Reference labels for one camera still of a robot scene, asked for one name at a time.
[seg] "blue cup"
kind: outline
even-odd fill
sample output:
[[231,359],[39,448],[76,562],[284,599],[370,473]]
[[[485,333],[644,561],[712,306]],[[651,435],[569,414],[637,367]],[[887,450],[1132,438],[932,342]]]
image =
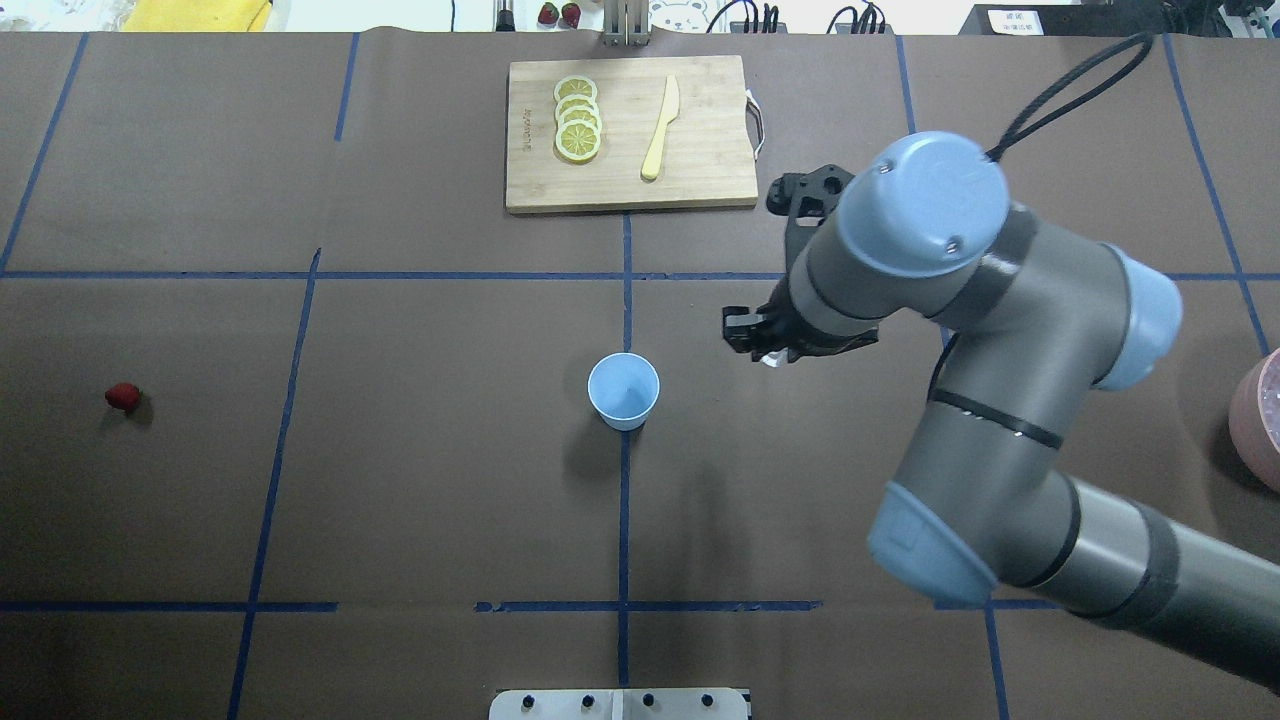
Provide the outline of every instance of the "blue cup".
[[595,364],[586,378],[586,396],[616,430],[634,430],[658,402],[658,370],[631,352],[614,352]]

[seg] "blue joint cap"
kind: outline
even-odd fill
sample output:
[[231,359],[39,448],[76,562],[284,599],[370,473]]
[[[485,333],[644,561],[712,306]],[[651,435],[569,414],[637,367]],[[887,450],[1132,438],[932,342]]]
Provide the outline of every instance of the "blue joint cap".
[[1165,274],[1103,243],[1120,259],[1129,286],[1129,328],[1111,370],[1093,387],[1125,389],[1151,374],[1156,360],[1169,354],[1183,324],[1183,296]]
[[849,183],[836,228],[849,251],[881,273],[932,278],[991,247],[1009,214],[1009,184],[978,143],[918,132],[890,145]]
[[982,607],[996,574],[910,491],[890,483],[867,538],[881,568],[934,602]]

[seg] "white label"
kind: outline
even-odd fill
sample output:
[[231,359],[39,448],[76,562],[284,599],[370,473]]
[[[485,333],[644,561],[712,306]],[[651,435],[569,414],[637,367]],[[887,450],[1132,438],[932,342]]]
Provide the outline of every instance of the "white label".
[[1036,10],[987,10],[987,17],[1000,35],[1044,35]]

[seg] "wooden cutting board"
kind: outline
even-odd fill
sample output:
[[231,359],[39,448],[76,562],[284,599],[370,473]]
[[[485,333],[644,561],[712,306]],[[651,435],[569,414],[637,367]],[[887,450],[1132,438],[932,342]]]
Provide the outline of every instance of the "wooden cutting board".
[[[599,155],[582,165],[556,152],[556,83],[586,76],[599,87]],[[662,108],[667,76],[680,83],[680,117],[667,128],[662,174],[640,164]],[[512,63],[507,90],[507,210],[572,213],[755,205],[759,190],[746,135],[742,58],[625,58]]]

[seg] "pink bowl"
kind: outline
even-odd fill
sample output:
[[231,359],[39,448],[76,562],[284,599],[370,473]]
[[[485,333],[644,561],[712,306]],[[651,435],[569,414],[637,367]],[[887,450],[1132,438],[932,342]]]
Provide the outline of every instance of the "pink bowl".
[[1280,350],[1267,355],[1240,380],[1228,425],[1244,464],[1280,492]]

